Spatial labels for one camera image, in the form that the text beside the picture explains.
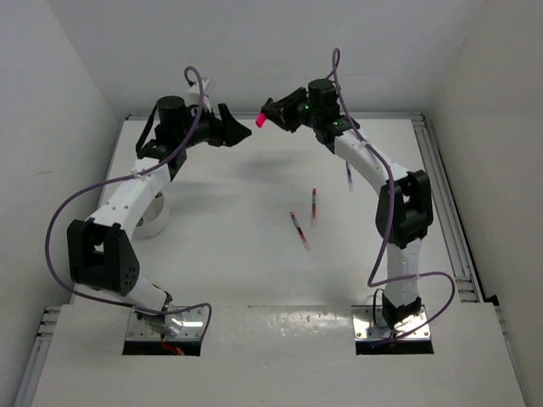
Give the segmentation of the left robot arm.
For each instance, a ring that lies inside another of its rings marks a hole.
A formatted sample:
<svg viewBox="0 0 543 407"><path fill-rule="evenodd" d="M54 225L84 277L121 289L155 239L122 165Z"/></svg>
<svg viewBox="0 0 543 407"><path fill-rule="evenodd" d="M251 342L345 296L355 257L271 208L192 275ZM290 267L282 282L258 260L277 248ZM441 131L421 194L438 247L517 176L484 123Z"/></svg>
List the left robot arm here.
<svg viewBox="0 0 543 407"><path fill-rule="evenodd" d="M233 147L251 135L224 103L218 109L217 114L199 111L178 96L156 102L137 140L132 175L86 220L74 220L68 227L73 282L112 293L140 314L163 315L169 309L170 294L143 275L132 236L153 201L175 179L189 148L200 143Z"/></svg>

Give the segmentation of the red refill pen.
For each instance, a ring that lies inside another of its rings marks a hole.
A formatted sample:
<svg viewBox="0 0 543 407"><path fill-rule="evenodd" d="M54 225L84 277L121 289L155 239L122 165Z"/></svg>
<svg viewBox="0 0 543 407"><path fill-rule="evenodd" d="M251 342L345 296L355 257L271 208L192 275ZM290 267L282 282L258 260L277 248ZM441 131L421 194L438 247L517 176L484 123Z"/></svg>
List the red refill pen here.
<svg viewBox="0 0 543 407"><path fill-rule="evenodd" d="M301 241L302 244L304 245L305 250L306 250L307 252L309 252L309 251L311 250L310 245L309 245L309 243L308 243L308 241L307 241L307 238L306 238L306 236L305 236L305 234L304 234L304 232L303 232L303 230L302 230L302 228L301 228L301 226L300 226L300 223L299 223L299 221L298 221L296 215L294 214L293 211L291 211L291 212L289 213L289 215L290 215L291 221L292 221L293 224L294 224L294 228L296 229L296 231L297 231L297 233L298 233L298 235L299 235L300 241Z"/></svg>
<svg viewBox="0 0 543 407"><path fill-rule="evenodd" d="M317 214L316 203L317 203L317 194L316 194L316 188L314 187L312 189L312 194L311 194L311 227L316 226L316 214Z"/></svg>

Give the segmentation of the blue pen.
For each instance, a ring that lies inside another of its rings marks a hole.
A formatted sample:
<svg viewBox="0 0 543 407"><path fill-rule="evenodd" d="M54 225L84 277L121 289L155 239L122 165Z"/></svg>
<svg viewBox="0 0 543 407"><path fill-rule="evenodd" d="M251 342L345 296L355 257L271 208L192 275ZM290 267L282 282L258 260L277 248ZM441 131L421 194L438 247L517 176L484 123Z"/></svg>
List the blue pen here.
<svg viewBox="0 0 543 407"><path fill-rule="evenodd" d="M348 163L347 161L345 161L345 168L346 168L348 189L350 192L353 192L354 191L353 177L352 177L350 163Z"/></svg>

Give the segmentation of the pink black highlighter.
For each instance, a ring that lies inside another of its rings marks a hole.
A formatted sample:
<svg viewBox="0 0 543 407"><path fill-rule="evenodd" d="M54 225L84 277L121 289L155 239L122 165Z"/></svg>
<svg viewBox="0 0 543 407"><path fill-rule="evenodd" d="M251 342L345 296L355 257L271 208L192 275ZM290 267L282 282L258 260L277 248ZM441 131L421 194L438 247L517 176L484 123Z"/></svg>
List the pink black highlighter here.
<svg viewBox="0 0 543 407"><path fill-rule="evenodd" d="M267 121L267 116L264 112L259 112L255 119L255 125L258 128L262 128Z"/></svg>

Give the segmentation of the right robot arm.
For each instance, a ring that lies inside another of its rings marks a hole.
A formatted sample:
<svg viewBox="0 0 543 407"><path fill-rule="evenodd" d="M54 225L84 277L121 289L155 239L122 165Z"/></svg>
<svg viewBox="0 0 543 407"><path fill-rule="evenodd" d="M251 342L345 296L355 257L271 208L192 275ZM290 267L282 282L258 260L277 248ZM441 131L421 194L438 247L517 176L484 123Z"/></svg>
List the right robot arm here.
<svg viewBox="0 0 543 407"><path fill-rule="evenodd" d="M422 307L417 276L423 239L434 220L431 187L424 170L410 171L388 158L363 135L359 124L340 110L341 99L329 79L311 81L285 98L268 98L256 121L269 120L291 133L312 129L317 141L346 161L378 196L375 225L387 260L382 315L393 328Z"/></svg>

